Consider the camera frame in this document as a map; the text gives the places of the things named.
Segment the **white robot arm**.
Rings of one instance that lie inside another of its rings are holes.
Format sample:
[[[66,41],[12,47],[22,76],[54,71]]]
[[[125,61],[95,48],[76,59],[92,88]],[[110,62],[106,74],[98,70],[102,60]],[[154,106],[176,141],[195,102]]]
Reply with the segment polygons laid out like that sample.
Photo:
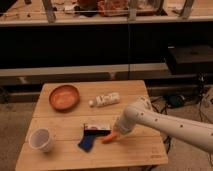
[[[117,118],[115,130],[125,135],[143,125],[213,154],[213,124],[159,114],[151,107],[144,97],[128,104]]]

